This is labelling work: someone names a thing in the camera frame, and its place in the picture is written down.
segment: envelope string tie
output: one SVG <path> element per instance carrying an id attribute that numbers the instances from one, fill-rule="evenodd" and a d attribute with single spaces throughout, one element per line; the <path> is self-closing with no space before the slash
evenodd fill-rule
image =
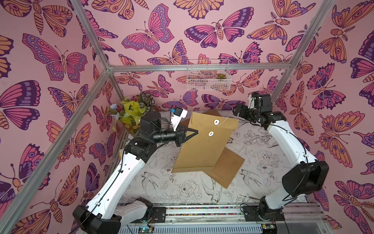
<path id="1" fill-rule="evenodd" d="M 224 120 L 222 123 L 217 124 L 217 125 L 221 125 L 221 124 L 223 124 L 223 123 L 227 120 L 227 118 L 228 118 L 228 117 L 226 117 L 225 120 Z"/>

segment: butterfly print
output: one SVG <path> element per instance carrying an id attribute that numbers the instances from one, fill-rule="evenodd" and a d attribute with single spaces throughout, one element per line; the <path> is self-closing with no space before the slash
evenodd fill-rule
<path id="1" fill-rule="evenodd" d="M 0 56 L 9 54 L 13 49 L 13 40 L 0 35 Z M 10 63 L 5 57 L 0 57 L 0 78 L 8 77 L 8 72 L 11 71 Z"/>
<path id="2" fill-rule="evenodd" d="M 0 173 L 0 176 L 7 178 L 7 179 L 11 179 L 14 188 L 17 188 L 17 192 L 19 192 L 23 184 L 27 181 L 28 177 L 34 171 L 34 169 L 39 164 L 43 156 L 44 156 L 44 153 L 39 151 L 39 146 L 28 144 L 19 162 L 18 177 L 16 177 L 13 164 L 10 164 L 10 166 L 13 169 L 12 177 L 7 177 L 3 173 Z M 39 186 L 38 190 L 42 190 L 45 186 L 49 184 L 49 180 L 50 180 L 49 175 L 50 173 L 48 172 L 47 176 L 45 177 L 42 184 Z M 16 193 L 14 189 L 12 188 L 11 184 L 0 181 L 0 217 L 3 215 L 3 213 L 5 212 L 7 207 L 10 205 L 10 203 L 12 202 L 15 196 L 16 196 Z"/>
<path id="3" fill-rule="evenodd" d="M 12 85 L 0 96 L 0 108 L 4 108 L 2 112 L 0 111 L 0 127 L 8 129 L 9 119 L 20 129 L 27 130 L 30 122 L 38 119 L 40 113 L 36 109 L 19 106 L 38 106 L 39 100 L 40 87 L 35 80 Z"/>
<path id="4" fill-rule="evenodd" d="M 88 203 L 91 198 L 95 195 L 93 191 L 99 188 L 99 180 L 100 180 L 100 174 L 97 173 L 96 166 L 91 162 L 90 165 L 88 165 L 87 174 L 86 174 L 86 193 L 83 190 L 83 198 L 85 199 L 84 202 Z"/>
<path id="5" fill-rule="evenodd" d="M 222 20 L 220 19 L 217 22 L 213 22 L 215 23 L 215 27 L 211 25 L 197 25 L 186 29 L 184 34 L 196 43 L 202 40 L 200 44 L 202 48 L 207 48 L 208 46 L 216 47 L 217 37 L 223 40 L 223 35 L 225 35 L 229 42 L 233 42 L 235 38 L 244 35 L 244 30 L 240 28 L 247 27 L 249 21 L 252 19 L 252 15 L 252 7 L 243 8 L 230 15 L 222 25 L 219 23 Z"/>
<path id="6" fill-rule="evenodd" d="M 308 29 L 308 25 L 304 25 L 304 30 L 300 30 L 300 31 L 298 31 L 298 33 L 305 33 L 307 29 Z M 318 31 L 320 29 L 321 29 L 321 27 L 319 27 L 319 29 L 317 30 L 316 36 L 319 36 Z M 285 51 L 290 52 L 290 51 L 296 49 L 299 46 L 299 43 L 300 43 L 301 39 L 303 38 L 303 36 L 304 36 L 304 34 L 300 34 L 300 35 L 296 35 L 293 38 L 291 38 L 291 40 L 286 45 Z M 309 57 L 309 55 L 313 52 L 315 46 L 316 46 L 316 37 L 313 37 L 312 41 L 309 43 L 309 46 L 305 51 L 305 56 L 306 57 Z"/>
<path id="7" fill-rule="evenodd" d="M 326 220 L 328 221 L 331 229 L 336 230 L 341 228 L 341 224 L 338 223 L 335 219 L 333 219 L 331 216 L 325 215 Z"/>
<path id="8" fill-rule="evenodd" d="M 55 99 L 56 104 L 59 107 L 62 107 L 62 112 L 66 117 L 65 123 L 67 123 L 71 116 L 74 114 L 74 111 L 78 108 L 78 106 L 82 103 L 85 96 L 88 94 L 88 85 L 83 85 L 78 90 L 77 95 L 75 95 L 75 92 L 74 94 L 70 92 L 71 95 L 69 95 L 61 89 L 53 87 L 49 87 L 48 90 Z"/>
<path id="9" fill-rule="evenodd" d="M 314 135 L 313 127 L 310 124 L 309 120 L 302 113 L 302 112 L 306 113 L 303 109 L 303 106 L 306 103 L 306 97 L 305 97 L 304 105 L 301 106 L 301 103 L 303 102 L 303 96 L 304 96 L 304 81 L 301 81 L 299 86 L 297 87 L 297 90 L 295 91 L 295 94 L 292 94 L 291 97 L 289 98 L 289 102 L 291 103 L 291 106 L 296 108 L 290 112 L 290 115 L 296 115 L 294 119 L 294 127 L 297 130 L 302 129 L 307 134 L 313 136 Z"/>
<path id="10" fill-rule="evenodd" d="M 318 96 L 312 101 L 312 106 L 316 110 L 323 108 L 330 108 L 331 110 L 337 105 L 341 104 L 346 98 L 344 94 L 335 90 L 327 90 L 327 85 L 333 81 L 333 79 L 327 83 L 330 79 L 332 72 L 334 71 L 334 63 L 328 63 L 325 67 L 318 68 L 317 74 L 312 76 L 308 81 L 308 89 L 317 89 L 313 95 Z"/>
<path id="11" fill-rule="evenodd" d="M 161 97 L 163 98 L 168 98 L 167 94 L 174 93 L 174 89 L 171 88 L 171 84 L 166 81 L 163 75 L 159 75 L 159 84 L 157 84 L 155 81 L 152 81 L 152 83 L 154 84 L 154 86 L 147 86 L 151 90 L 145 90 L 143 91 L 143 93 L 149 93 L 154 97 L 159 97 L 161 95 Z"/>
<path id="12" fill-rule="evenodd" d="M 93 72 L 94 73 L 93 74 L 93 79 L 96 82 L 97 79 L 99 78 L 100 74 L 99 74 L 99 71 L 97 70 L 95 64 L 93 65 L 93 71 L 94 71 Z M 103 95 L 106 95 L 106 98 L 107 98 L 107 101 L 108 101 L 109 105 L 112 105 L 112 103 L 110 102 L 110 98 L 112 97 L 112 91 L 113 91 L 112 83 L 110 81 L 105 81 L 104 85 L 102 86 L 98 95 L 95 98 L 98 98 L 100 96 L 100 94 L 102 93 Z"/>
<path id="13" fill-rule="evenodd" d="M 46 126 L 48 129 L 47 135 L 49 136 L 49 141 L 54 142 L 57 136 L 60 134 L 62 127 L 56 124 L 53 121 L 48 121 L 48 125 Z M 90 137 L 91 133 L 91 124 L 88 123 L 84 125 L 78 132 L 75 130 L 75 133 L 68 142 L 65 144 L 64 148 L 62 149 L 60 155 L 58 156 L 58 164 L 56 165 L 56 169 L 58 168 L 61 162 L 65 162 L 68 160 L 71 155 L 74 155 L 76 158 L 82 158 L 83 161 L 85 158 L 83 154 L 86 152 L 86 143 L 88 138 Z"/>
<path id="14" fill-rule="evenodd" d="M 272 93 L 274 92 L 274 90 L 275 90 L 275 87 L 276 87 L 277 84 L 278 84 L 278 81 L 279 81 L 279 80 L 277 80 L 277 77 L 278 77 L 278 76 L 272 76 L 272 77 L 269 79 L 269 81 L 268 81 L 268 83 L 267 83 L 267 88 L 265 88 L 265 87 L 263 86 L 263 87 L 262 87 L 263 90 L 261 90 L 261 91 L 254 91 L 254 92 L 256 92 L 256 93 L 258 93 L 258 94 L 272 94 Z"/>
<path id="15" fill-rule="evenodd" d="M 183 97 L 180 97 L 179 100 L 175 100 L 175 101 L 167 101 L 165 102 L 164 104 L 162 104 L 161 106 L 163 108 L 174 108 L 174 107 L 180 107 L 180 108 L 184 108 L 187 110 L 187 105 L 188 106 L 196 106 L 198 105 L 199 103 L 196 101 L 196 98 L 198 97 L 197 95 L 197 90 L 189 90 L 187 91 Z"/>
<path id="16" fill-rule="evenodd" d="M 303 64 L 306 63 L 306 61 L 303 62 L 303 58 L 298 62 L 294 75 L 296 75 L 296 80 L 300 80 L 303 77 L 303 74 L 309 73 L 313 69 L 313 65 L 311 64 Z"/>
<path id="17" fill-rule="evenodd" d="M 368 134 L 362 134 L 359 132 L 353 132 L 357 135 L 360 135 L 362 137 L 362 143 L 374 148 L 374 133 L 368 133 Z M 374 152 L 367 152 L 367 154 L 374 155 Z M 367 171 L 361 172 L 361 175 L 367 175 L 370 173 L 374 173 L 374 160 L 366 163 L 366 166 L 368 167 Z"/>
<path id="18" fill-rule="evenodd" d="M 134 0 L 139 6 L 149 10 L 145 0 Z M 92 2 L 92 7 L 96 10 L 118 13 L 118 17 L 121 19 L 131 19 L 134 15 L 134 6 L 131 0 L 118 0 L 118 1 L 105 1 L 105 0 L 94 0 Z"/>
<path id="19" fill-rule="evenodd" d="M 40 35 L 42 34 L 44 28 L 44 21 L 41 15 L 43 14 L 44 19 L 47 21 L 47 24 L 52 29 L 52 31 L 56 35 L 64 37 L 66 35 L 66 28 L 64 28 L 64 26 L 66 26 L 69 23 L 73 16 L 71 10 L 67 9 L 66 7 L 57 5 L 41 7 L 39 5 L 40 2 L 41 1 L 32 2 L 32 8 L 35 11 L 35 25 Z M 0 4 L 8 13 L 18 17 L 25 17 L 31 11 L 30 0 L 1 0 Z"/>
<path id="20" fill-rule="evenodd" d="M 276 55 L 276 54 L 268 54 L 267 55 L 267 61 L 269 62 L 269 63 L 289 63 L 290 61 L 291 61 L 291 59 L 292 59 L 292 54 L 289 54 L 289 55 L 287 55 L 286 57 L 284 57 L 282 54 L 281 54 L 281 56 L 283 57 L 283 58 L 280 58 L 278 55 Z"/>
<path id="21" fill-rule="evenodd" d="M 314 192 L 313 195 L 316 201 L 321 204 L 322 210 L 329 211 L 328 199 L 324 188 L 321 188 L 321 190 Z"/>
<path id="22" fill-rule="evenodd" d="M 39 211 L 35 214 L 21 219 L 16 223 L 11 233 L 46 233 L 49 228 L 50 217 L 52 213 L 55 220 L 59 223 L 62 223 L 62 211 L 58 206 L 68 206 L 75 202 L 78 197 L 79 191 L 79 189 L 77 188 L 78 177 L 79 166 L 76 166 L 67 177 L 64 185 L 61 188 L 57 200 L 55 200 L 55 195 L 55 197 L 49 203 L 39 202 L 30 207 L 30 209 L 32 209 L 36 205 L 44 203 L 46 205 L 50 205 L 50 208 Z"/>
<path id="23" fill-rule="evenodd" d="M 104 144 L 96 143 L 90 146 L 89 154 L 91 154 L 94 157 L 94 159 L 98 158 L 100 166 L 101 166 L 105 162 L 106 156 L 108 156 L 108 158 L 113 156 L 113 146 L 115 142 L 116 142 L 116 133 L 113 132 L 112 134 L 110 134 L 106 143 L 105 142 L 103 142 Z"/>
<path id="24" fill-rule="evenodd" d="M 174 6 L 183 10 L 188 9 L 188 14 L 195 19 L 205 19 L 210 10 L 219 10 L 224 0 L 176 0 Z"/>
<path id="25" fill-rule="evenodd" d="M 211 64 L 211 61 L 205 54 L 200 54 L 199 59 L 197 60 L 197 64 Z M 216 77 L 216 76 L 217 76 L 216 70 L 197 70 L 189 74 L 188 83 L 193 84 L 193 85 L 198 85 L 198 86 L 205 86 L 208 84 L 208 82 L 206 81 L 207 77 Z M 178 77 L 177 81 L 183 84 L 187 84 L 187 76 Z"/>
<path id="26" fill-rule="evenodd" d="M 352 168 L 352 161 L 348 154 L 348 151 L 345 149 L 344 145 L 340 142 L 342 135 L 341 132 L 347 131 L 358 123 L 365 117 L 365 114 L 360 113 L 359 111 L 353 113 L 343 113 L 334 117 L 333 115 L 326 116 L 325 118 L 322 115 L 319 115 L 322 118 L 322 128 L 325 130 L 324 133 L 321 133 L 319 141 L 321 145 L 330 151 L 330 153 L 342 163 L 345 167 Z"/>
<path id="27" fill-rule="evenodd" d="M 358 54 L 374 62 L 373 50 L 374 31 L 368 35 Z M 372 62 L 363 58 L 354 58 L 351 61 L 350 66 L 353 68 L 351 78 L 356 79 L 358 77 L 366 76 L 363 80 L 364 83 L 374 81 L 374 64 Z M 374 82 L 371 82 L 369 85 L 364 87 L 359 95 L 368 99 L 369 105 L 374 106 Z"/>
<path id="28" fill-rule="evenodd" d="M 103 132 L 104 129 L 109 131 L 110 123 L 112 123 L 112 116 L 108 113 L 108 107 L 105 108 L 101 106 L 101 111 L 95 105 L 93 106 L 93 112 L 96 115 L 96 123 L 100 125 L 100 131 Z"/>
<path id="29" fill-rule="evenodd" d="M 292 18 L 303 15 L 310 11 L 315 5 L 315 3 L 312 3 L 306 8 L 303 8 L 297 1 L 291 3 L 291 0 L 273 0 L 274 10 L 279 18 L 277 19 L 277 16 L 271 12 L 270 15 L 272 20 L 265 22 L 265 24 L 271 25 L 257 29 L 248 34 L 247 37 L 256 40 L 264 40 L 268 37 L 270 37 L 270 40 L 276 40 L 279 38 L 282 40 L 282 45 L 284 45 L 287 41 L 287 32 L 279 25 L 288 25 L 290 22 L 282 18 Z"/>
<path id="30" fill-rule="evenodd" d="M 236 91 L 236 87 L 237 87 L 237 89 L 243 94 L 244 93 L 243 86 L 248 87 L 248 88 L 256 87 L 260 83 L 259 79 L 260 79 L 260 76 L 262 75 L 262 73 L 264 73 L 263 69 L 255 70 L 250 75 L 248 75 L 242 82 L 240 82 L 240 80 L 239 80 L 235 84 L 231 84 L 230 89 L 227 90 L 227 91 L 224 91 L 224 90 L 227 89 L 226 85 L 225 85 L 224 88 L 220 87 L 220 85 L 212 85 L 212 89 L 219 90 L 219 91 L 224 91 L 222 93 L 223 95 L 230 96 L 230 95 L 234 94 L 234 92 Z"/>
<path id="31" fill-rule="evenodd" d="M 287 112 L 287 105 L 286 105 L 285 99 L 287 99 L 286 93 L 288 92 L 289 88 L 291 88 L 291 81 L 289 81 L 288 83 L 285 84 L 285 86 L 283 87 L 279 97 L 275 101 L 275 104 L 277 105 L 277 107 L 279 107 L 281 110 L 283 110 L 284 113 Z"/>
<path id="32" fill-rule="evenodd" d="M 116 124 L 116 131 L 117 131 L 117 139 L 119 140 L 119 138 L 121 137 L 123 128 L 121 128 L 118 124 Z"/>
<path id="33" fill-rule="evenodd" d="M 65 57 L 65 51 L 60 57 L 47 42 L 26 33 L 23 34 L 22 42 L 31 49 L 36 60 L 47 64 L 50 80 L 63 80 L 64 73 L 68 73 L 71 82 L 79 83 L 80 72 L 85 70 L 87 64 L 87 57 L 84 54 L 73 52 Z"/>
<path id="34" fill-rule="evenodd" d="M 261 55 L 262 50 L 259 48 L 259 44 L 257 44 L 256 42 L 252 42 L 247 47 L 247 49 L 244 51 L 243 57 L 242 57 L 242 52 L 243 51 L 240 51 L 240 56 L 234 53 L 237 58 L 229 54 L 220 54 L 220 57 L 218 59 L 220 59 L 220 63 L 224 63 L 224 64 L 227 64 L 227 63 L 259 63 L 260 62 L 259 56 Z M 237 73 L 237 70 L 230 70 L 231 75 L 234 75 L 236 73 Z"/>
<path id="35" fill-rule="evenodd" d="M 117 38 L 118 36 L 109 32 L 109 31 L 107 31 L 107 30 L 105 30 L 105 29 L 100 28 L 99 24 L 96 22 L 95 18 L 93 17 L 91 11 L 86 10 L 86 15 L 87 15 L 87 17 L 88 17 L 88 19 L 91 23 L 91 26 L 92 26 L 93 30 L 95 31 L 95 34 L 97 36 L 99 44 L 101 45 L 101 48 L 105 51 L 115 52 L 115 50 L 112 47 L 110 47 L 110 46 L 108 46 L 107 44 L 104 43 L 104 41 L 105 41 L 104 38 Z M 80 23 L 80 20 L 79 20 L 78 16 L 77 16 L 77 20 L 78 20 L 80 28 L 82 29 L 82 32 L 83 32 L 82 49 L 85 49 L 88 45 L 90 45 L 90 47 L 91 47 L 92 46 L 91 41 L 87 36 L 86 30 L 83 28 L 82 24 Z M 92 58 L 94 60 L 96 58 L 96 52 L 93 48 L 92 48 Z"/>
<path id="36" fill-rule="evenodd" d="M 158 41 L 168 43 L 174 38 L 173 34 L 170 32 L 170 29 L 168 29 L 170 23 L 168 10 L 169 8 L 162 3 L 156 6 L 149 16 L 149 30 L 145 29 L 145 33 L 134 33 L 127 36 L 122 41 L 122 45 L 126 49 L 133 48 L 137 51 L 140 49 L 145 49 L 152 54 L 159 51 L 160 45 L 157 43 Z"/>
<path id="37" fill-rule="evenodd" d="M 121 62 L 125 66 L 134 66 L 136 65 L 135 61 L 132 60 L 131 58 L 128 58 L 126 56 L 123 56 L 122 54 L 118 55 L 119 58 L 121 59 Z M 128 84 L 132 86 L 137 86 L 139 90 L 141 91 L 143 88 L 139 81 L 136 79 L 140 79 L 139 75 L 148 75 L 151 74 L 152 72 L 122 72 L 122 76 L 116 76 L 116 80 L 120 84 Z"/>
<path id="38" fill-rule="evenodd" d="M 362 233 L 371 234 L 370 226 L 361 211 L 368 218 L 372 217 L 365 208 L 372 208 L 373 203 L 358 199 L 364 200 L 374 197 L 374 185 L 371 183 L 361 185 L 353 180 L 348 180 L 347 185 L 342 181 L 336 181 L 335 185 L 340 190 L 338 191 L 339 195 L 334 194 L 334 199 L 339 205 L 344 206 L 344 213 L 356 222 Z"/>
<path id="39" fill-rule="evenodd" d="M 351 25 L 368 15 L 372 10 L 374 10 L 374 1 L 361 2 L 357 4 L 352 10 L 350 10 L 350 8 L 348 7 L 341 12 L 337 12 L 337 7 L 335 5 L 332 9 L 332 22 L 337 27 L 346 29 L 344 31 L 338 28 L 332 29 L 330 33 L 333 36 L 337 37 L 328 38 L 322 41 L 319 45 L 317 45 L 314 53 L 319 49 L 323 49 L 325 54 L 330 52 L 330 57 L 333 60 L 345 63 L 347 61 L 347 53 L 344 43 L 339 36 L 341 36 L 343 40 L 348 41 L 348 37 L 345 33 L 355 28 L 355 26 Z"/>
<path id="40" fill-rule="evenodd" d="M 109 171 L 109 165 L 105 165 L 103 171 L 104 171 L 104 176 L 107 176 L 108 171 Z"/>
<path id="41" fill-rule="evenodd" d="M 147 61 L 152 63 L 153 65 L 178 65 L 178 64 L 190 64 L 188 62 L 188 58 L 186 56 L 187 50 L 184 47 L 183 41 L 179 40 L 174 48 L 173 52 L 168 58 L 150 58 Z"/>
<path id="42" fill-rule="evenodd" d="M 209 107 L 210 109 L 221 108 L 221 110 L 232 110 L 238 104 L 245 105 L 245 102 L 243 101 L 229 101 L 222 98 L 219 99 L 218 97 L 210 94 L 203 94 L 201 98 L 203 102 L 206 103 L 204 106 Z"/>

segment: pink wall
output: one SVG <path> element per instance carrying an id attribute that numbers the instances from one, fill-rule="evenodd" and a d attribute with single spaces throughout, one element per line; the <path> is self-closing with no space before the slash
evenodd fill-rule
<path id="1" fill-rule="evenodd" d="M 60 93 L 63 93 L 67 102 L 76 97 L 79 104 L 95 82 L 94 73 L 98 76 L 103 68 L 97 58 L 93 60 L 92 50 L 82 49 L 83 32 L 75 12 L 66 1 L 59 1 L 60 6 L 55 6 L 55 1 L 49 0 L 32 4 L 31 1 L 30 4 L 22 1 L 23 7 L 19 1 L 11 3 L 0 1 L 0 3 L 2 5 L 0 15 L 4 19 L 0 22 L 1 216 L 52 145 L 56 134 L 64 127 L 68 117 L 71 117 L 69 111 L 77 107 L 74 104 L 64 103 L 64 100 L 58 97 Z M 65 55 L 64 59 L 61 59 L 60 52 Z M 67 74 L 64 74 L 63 70 L 65 62 Z M 118 102 L 113 91 L 110 101 Z M 95 99 L 94 105 L 98 108 L 103 106 L 105 109 L 109 105 L 106 95 L 100 94 Z M 109 131 L 104 130 L 102 133 L 96 123 L 93 107 L 88 111 L 89 114 L 84 116 L 77 128 L 73 138 L 74 145 L 71 144 L 71 148 L 66 150 L 66 156 L 61 156 L 65 161 L 60 162 L 58 166 L 58 160 L 56 161 L 28 205 L 29 208 L 22 215 L 22 220 L 17 224 L 21 224 L 22 227 L 14 230 L 14 233 L 27 232 L 31 228 L 34 228 L 33 233 L 38 233 L 42 228 L 43 232 L 48 231 L 53 234 L 69 233 L 73 224 L 71 214 L 74 208 L 84 201 L 81 199 L 87 193 L 85 184 L 86 179 L 89 178 L 86 174 L 90 163 L 94 163 L 97 170 L 97 173 L 94 169 L 91 170 L 93 177 L 95 174 L 97 177 L 100 174 L 98 184 L 99 187 L 102 186 L 105 175 L 103 169 L 110 161 L 107 158 L 101 165 L 98 159 L 90 154 L 90 147 L 106 141 L 110 134 L 113 134 L 111 130 L 113 123 Z M 85 137 L 80 140 L 77 136 L 80 136 L 80 130 L 86 124 L 90 124 L 91 128 L 84 129 Z M 112 143 L 114 147 L 117 146 L 117 142 L 116 136 L 115 142 Z M 69 190 L 62 193 L 67 177 L 76 167 L 79 168 L 79 176 L 78 173 L 73 175 L 71 183 L 77 191 Z M 93 186 L 91 190 L 96 193 L 99 188 L 94 189 Z M 60 214 L 52 217 L 54 204 L 52 207 L 48 204 L 52 199 L 57 201 L 62 212 L 61 217 Z M 27 227 L 25 220 L 29 221 L 32 217 L 36 217 L 37 222 Z"/>
<path id="2" fill-rule="evenodd" d="M 227 0 L 216 0 L 210 1 L 212 2 L 211 10 L 201 10 L 200 12 L 194 10 L 196 6 L 185 6 L 183 2 L 180 0 L 140 1 L 141 4 L 137 4 L 132 1 L 132 8 L 127 9 L 126 7 L 129 5 L 126 4 L 119 4 L 114 7 L 105 2 L 97 4 L 96 1 L 89 1 L 85 9 L 100 27 L 110 32 L 103 37 L 105 39 L 103 42 L 105 45 L 103 46 L 111 65 L 187 64 L 187 59 L 196 60 L 198 58 L 209 58 L 211 63 L 218 63 L 220 60 L 217 59 L 220 56 L 221 58 L 224 56 L 232 57 L 230 59 L 232 63 L 243 62 L 242 60 L 238 61 L 235 53 L 246 62 L 265 63 L 268 62 L 269 54 L 275 54 L 273 59 L 270 59 L 272 62 L 282 61 L 284 57 L 291 57 L 294 50 L 292 50 L 291 45 L 288 45 L 288 42 L 291 38 L 299 35 L 298 31 L 304 30 L 305 25 L 309 25 L 321 3 L 320 0 L 300 0 L 297 4 L 305 9 L 301 9 L 300 13 L 297 14 L 294 12 L 282 13 L 285 12 L 284 8 L 281 6 L 274 7 L 272 1 L 264 4 L 263 1 L 235 1 L 234 3 Z M 163 14 L 163 11 L 165 12 L 165 18 L 161 16 L 161 19 L 158 19 L 158 15 Z M 243 23 L 235 21 L 237 19 L 235 17 L 241 17 Z M 227 37 L 223 35 L 220 38 L 220 34 L 225 33 L 216 30 L 214 28 L 216 24 L 212 24 L 212 22 L 217 22 L 220 19 L 223 19 L 219 23 L 227 32 Z M 208 33 L 204 36 L 203 27 L 192 28 L 197 25 L 208 25 L 206 27 Z M 260 35 L 260 28 L 268 32 L 267 37 Z M 153 39 L 145 41 L 145 29 L 152 31 L 153 38 L 159 38 L 158 42 L 153 41 Z M 192 30 L 199 32 L 198 34 L 202 38 L 200 42 L 196 42 L 197 38 L 192 36 Z M 270 34 L 273 30 L 281 32 L 280 38 L 272 38 Z M 144 49 L 144 45 L 141 44 L 143 41 L 152 44 L 152 46 Z M 263 87 L 267 88 L 269 79 L 273 76 L 277 76 L 277 79 L 279 79 L 283 71 L 270 72 L 265 70 L 263 73 L 258 72 L 261 73 L 259 77 L 250 76 L 252 72 L 254 71 L 237 71 L 232 76 L 231 92 L 202 90 L 197 93 L 193 92 L 191 97 L 186 95 L 186 100 L 196 97 L 196 102 L 191 104 L 198 103 L 195 106 L 179 101 L 180 99 L 183 100 L 183 96 L 187 92 L 187 87 L 185 83 L 181 82 L 183 79 L 180 77 L 185 76 L 187 72 L 170 74 L 167 72 L 153 72 L 151 74 L 118 73 L 116 76 L 121 83 L 120 87 L 124 94 L 129 97 L 139 94 L 141 91 L 156 90 L 154 88 L 156 86 L 152 82 L 154 81 L 159 87 L 166 85 L 168 90 L 169 88 L 172 89 L 171 92 L 168 90 L 164 90 L 166 91 L 164 92 L 162 89 L 158 92 L 150 91 L 155 96 L 155 102 L 161 109 L 168 109 L 168 104 L 164 103 L 172 102 L 169 104 L 182 103 L 180 106 L 188 110 L 194 110 L 195 108 L 206 110 L 210 107 L 218 107 L 221 101 L 223 103 L 229 102 L 231 105 L 235 105 L 239 101 L 247 102 L 249 93 L 264 90 Z M 159 75 L 165 77 L 166 82 L 163 81 L 163 77 L 160 78 L 159 82 Z M 203 96 L 203 94 L 213 95 L 214 97 Z M 223 105 L 222 107 L 231 108 L 229 105 Z"/>
<path id="3" fill-rule="evenodd" d="M 361 12 L 355 11 L 356 4 Z M 374 231 L 373 9 L 373 1 L 336 2 L 335 19 L 340 21 L 333 22 L 331 10 L 314 53 L 304 57 L 299 70 L 307 70 L 307 64 L 313 68 L 291 78 L 284 98 L 288 108 L 282 110 L 311 153 L 330 166 L 324 189 L 314 197 L 338 234 Z M 345 32 L 338 36 L 338 30 Z M 316 51 L 319 45 L 330 52 Z"/>

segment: bird drawing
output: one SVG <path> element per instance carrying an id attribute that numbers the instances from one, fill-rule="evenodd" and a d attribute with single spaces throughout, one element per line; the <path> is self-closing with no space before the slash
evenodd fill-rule
<path id="1" fill-rule="evenodd" d="M 222 186 L 220 191 L 218 191 L 216 187 L 216 182 L 211 178 L 212 184 L 213 184 L 213 189 L 209 188 L 206 184 L 204 184 L 203 178 L 201 178 L 201 182 L 203 183 L 203 188 L 206 192 L 206 194 L 212 196 L 211 202 L 218 202 L 221 199 L 221 194 L 222 194 Z"/>
<path id="2" fill-rule="evenodd" d="M 245 183 L 245 184 L 250 188 L 250 190 L 252 190 L 252 192 L 254 192 L 254 191 L 253 191 L 253 189 L 252 189 L 252 187 L 251 187 L 251 184 L 249 183 L 249 180 L 252 180 L 253 182 L 255 182 L 259 187 L 260 187 L 260 185 L 262 185 L 258 180 L 256 180 L 255 178 L 253 178 L 253 177 L 251 176 L 251 174 L 254 174 L 254 175 L 256 175 L 256 176 L 259 176 L 259 175 L 257 175 L 256 173 L 253 173 L 253 172 L 251 172 L 251 171 L 248 171 L 248 170 L 242 169 L 241 172 L 239 172 L 239 174 L 241 174 L 241 175 L 244 176 L 244 177 L 243 177 L 244 183 Z"/>
<path id="3" fill-rule="evenodd" d="M 154 176 L 154 177 L 156 177 L 157 179 L 159 179 L 156 175 L 154 175 L 154 174 L 152 174 L 152 173 L 150 173 L 150 172 L 147 172 L 147 171 L 145 171 L 142 175 L 141 175 L 141 177 L 143 177 L 144 179 L 141 181 L 141 184 L 142 184 L 142 186 L 143 186 L 143 189 L 144 189 L 144 191 L 145 191 L 145 193 L 146 193 L 146 195 L 148 196 L 148 193 L 147 193 L 147 184 L 148 184 L 148 182 L 150 182 L 151 184 L 152 184 L 152 186 L 154 187 L 154 189 L 156 190 L 156 187 L 155 186 L 157 186 L 157 188 L 158 188 L 158 185 L 152 180 L 152 176 Z"/>

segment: mounting plate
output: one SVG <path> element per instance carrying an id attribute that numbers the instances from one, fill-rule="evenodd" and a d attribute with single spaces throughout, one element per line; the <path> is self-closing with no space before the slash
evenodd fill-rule
<path id="1" fill-rule="evenodd" d="M 249 221 L 263 221 L 259 216 L 258 216 L 258 206 L 242 206 L 242 209 L 244 211 L 244 218 L 247 222 Z M 284 221 L 284 215 L 283 212 L 278 211 L 274 212 L 274 219 L 275 221 Z"/>

